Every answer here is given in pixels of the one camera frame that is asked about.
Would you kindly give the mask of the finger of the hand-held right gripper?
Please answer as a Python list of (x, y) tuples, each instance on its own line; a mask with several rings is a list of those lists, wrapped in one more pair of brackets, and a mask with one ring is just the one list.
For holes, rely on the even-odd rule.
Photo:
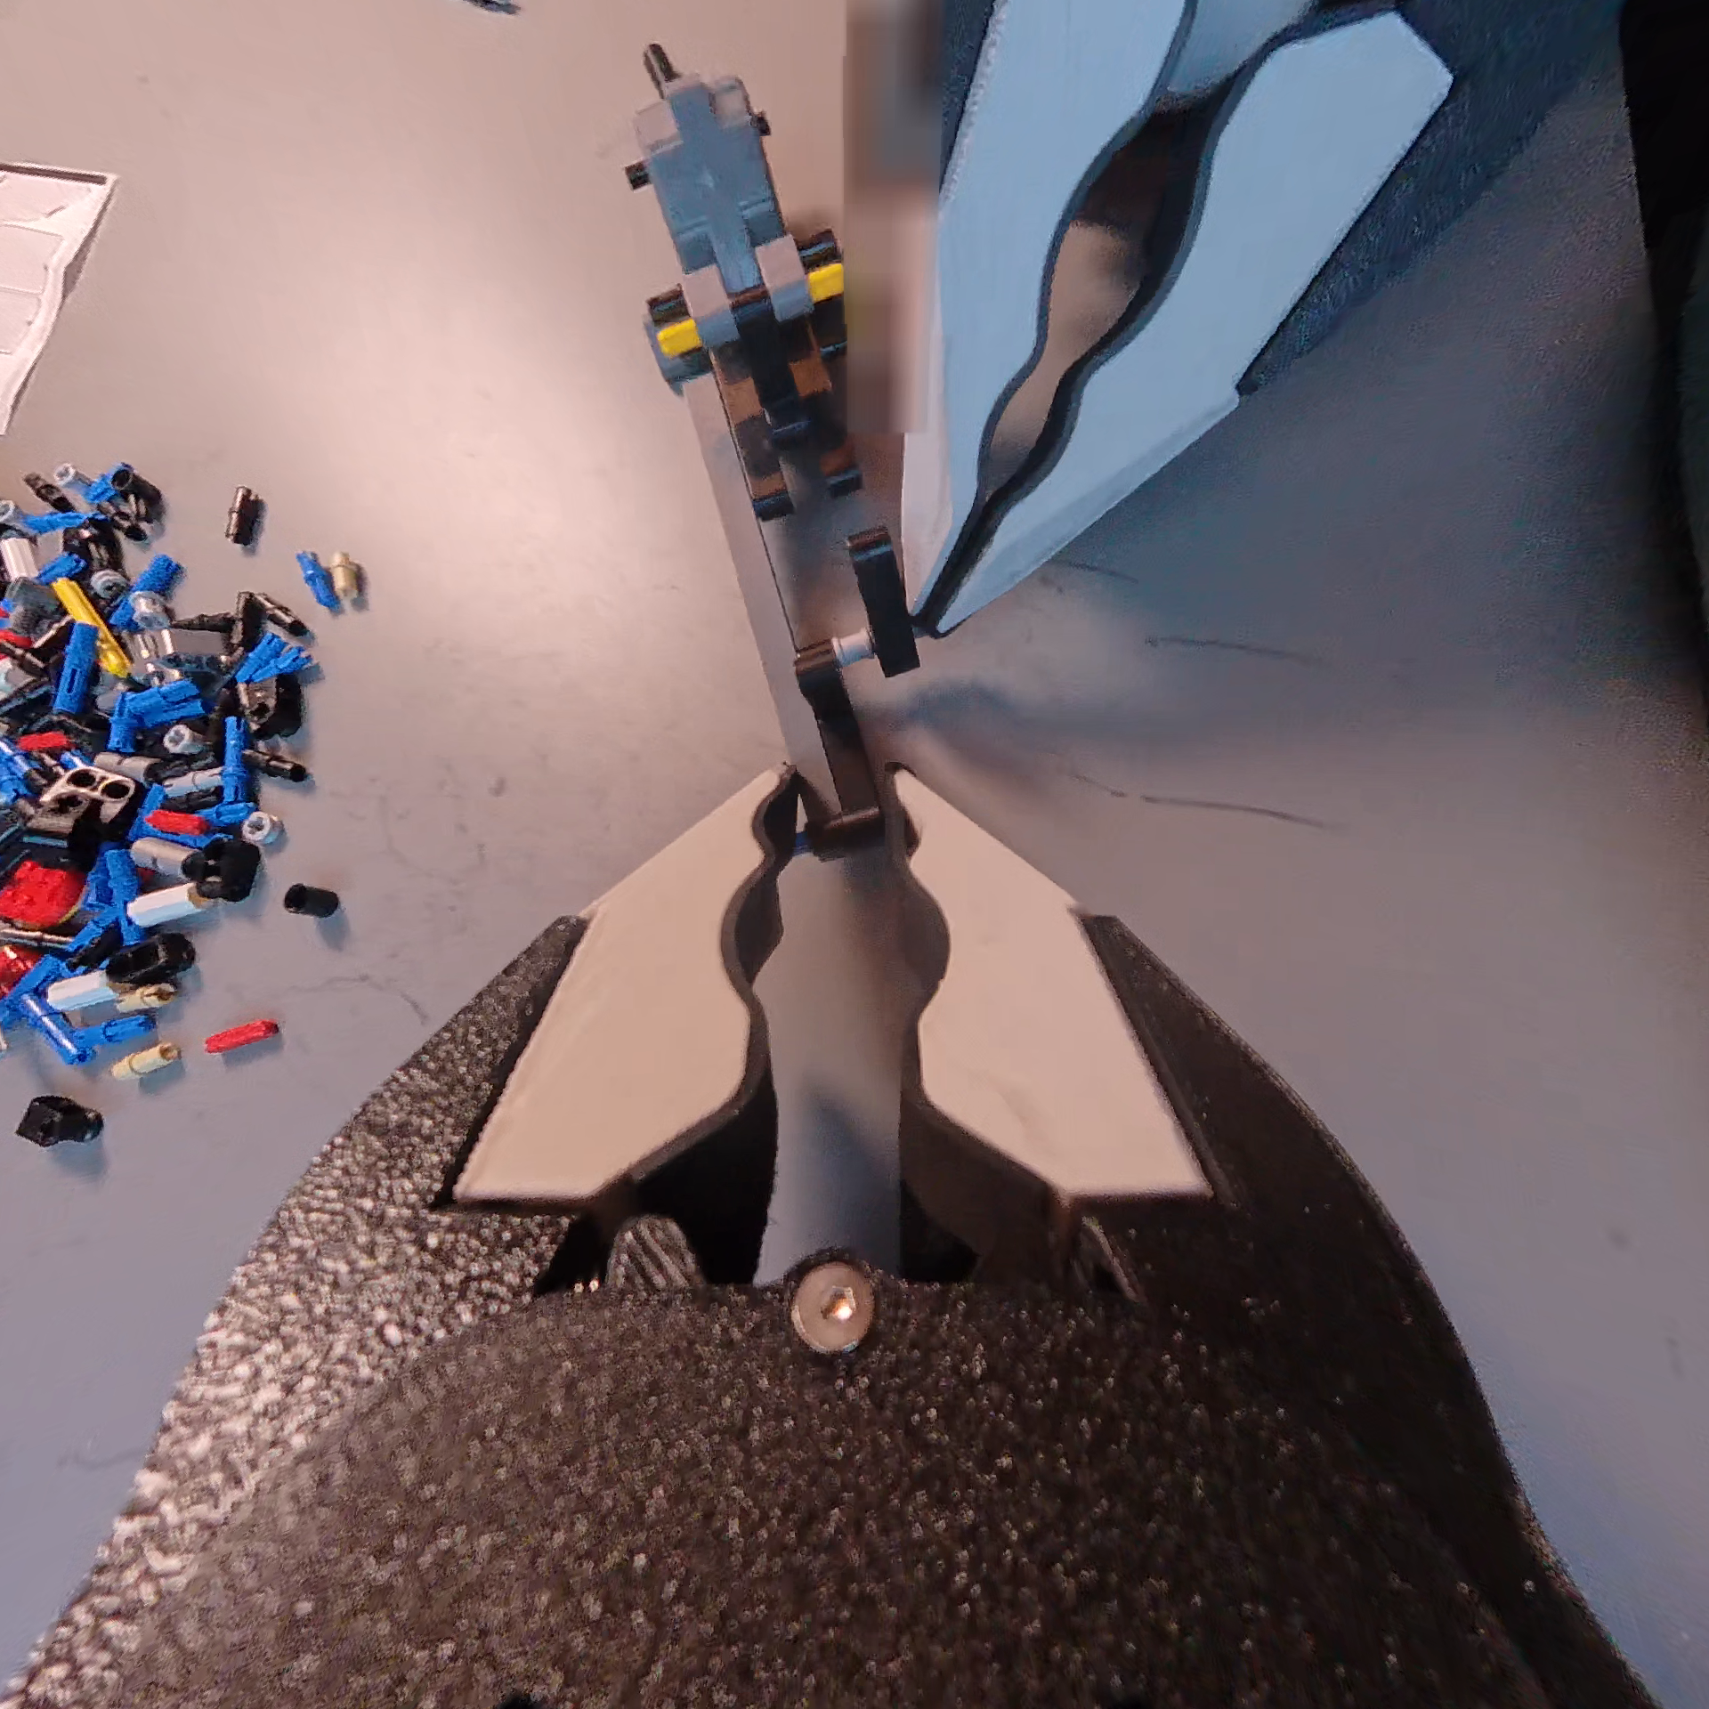
[(1043, 352), (1046, 285), (1093, 170), (1148, 112), (1191, 3), (994, 3), (937, 199), (924, 414), (905, 446), (905, 567), (921, 629), (971, 589), (979, 462)]
[[(1186, 49), (1188, 31), (1132, 135), (1171, 96)], [(1069, 363), (1027, 462), (976, 499), (957, 625), (1235, 410), (1241, 375), (1449, 90), (1441, 57), (1392, 9), (1292, 35), (1223, 83), (1167, 180), (1136, 297)]]

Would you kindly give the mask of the pile of small building pieces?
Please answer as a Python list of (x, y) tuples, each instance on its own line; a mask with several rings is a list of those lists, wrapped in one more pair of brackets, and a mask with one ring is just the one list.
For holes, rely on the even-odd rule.
[[(266, 786), (312, 782), (315, 634), (269, 589), (194, 609), (133, 464), (24, 485), (4, 499), (4, 1046), (155, 1077), (180, 1064), (161, 1026), (197, 968), (192, 930), (244, 907), (285, 840)], [(94, 597), (129, 679), (56, 578)]]

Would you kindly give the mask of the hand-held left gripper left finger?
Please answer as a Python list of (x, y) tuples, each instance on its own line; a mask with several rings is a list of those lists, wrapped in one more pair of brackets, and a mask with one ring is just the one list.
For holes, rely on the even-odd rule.
[(758, 1093), (754, 980), (779, 940), (799, 779), (764, 770), (598, 895), (455, 1182), (460, 1205), (588, 1209)]

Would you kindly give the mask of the yellow axle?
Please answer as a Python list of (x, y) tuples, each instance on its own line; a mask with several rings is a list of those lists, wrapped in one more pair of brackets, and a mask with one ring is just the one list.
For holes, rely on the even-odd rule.
[(94, 629), (94, 654), (100, 660), (100, 667), (120, 682), (129, 679), (131, 655), (96, 609), (94, 597), (85, 593), (85, 587), (70, 576), (49, 580), (49, 587), (61, 607), (70, 612), (70, 619)]

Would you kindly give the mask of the grey and black brick chassis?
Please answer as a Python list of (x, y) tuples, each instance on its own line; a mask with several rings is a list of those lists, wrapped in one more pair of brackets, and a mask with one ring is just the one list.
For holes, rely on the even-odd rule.
[(635, 118), (635, 189), (651, 189), (677, 285), (648, 298), (660, 375), (687, 397), (741, 602), (773, 693), (802, 824), (824, 860), (885, 833), (882, 782), (847, 670), (920, 667), (901, 548), (863, 494), (838, 359), (843, 250), (796, 238), (735, 76), (677, 71), (645, 49), (654, 102)]

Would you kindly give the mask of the grey desk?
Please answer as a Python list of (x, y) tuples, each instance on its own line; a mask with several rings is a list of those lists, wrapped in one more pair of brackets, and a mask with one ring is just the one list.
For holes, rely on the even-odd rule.
[[(4, 3), (4, 160), (116, 173), (7, 490), (141, 464), (194, 609), (308, 616), (298, 548), (372, 580), (319, 622), (269, 869), (340, 918), (215, 921), (179, 1071), (4, 1059), (4, 1674), (319, 1144), (779, 751), (639, 328), (674, 275), (625, 185), (648, 41), (745, 76), (789, 206), (840, 224), (832, 3)], [(1587, 1599), (1707, 1705), (1707, 732), (1617, 71), (869, 715), (1325, 1118)], [(279, 1038), (205, 1051), (253, 1016)], [(22, 1138), (45, 1093), (101, 1135)]]

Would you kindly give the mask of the white sticker sheet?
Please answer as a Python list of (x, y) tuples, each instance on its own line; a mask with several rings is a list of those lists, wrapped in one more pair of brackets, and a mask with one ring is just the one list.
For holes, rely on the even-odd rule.
[(115, 189), (107, 170), (4, 163), (4, 433)]

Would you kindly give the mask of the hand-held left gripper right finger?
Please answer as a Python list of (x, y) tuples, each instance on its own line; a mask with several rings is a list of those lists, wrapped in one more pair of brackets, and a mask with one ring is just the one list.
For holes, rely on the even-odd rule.
[(928, 1100), (1072, 1200), (1206, 1198), (1075, 897), (914, 772), (892, 783), (949, 932), (920, 1020)]

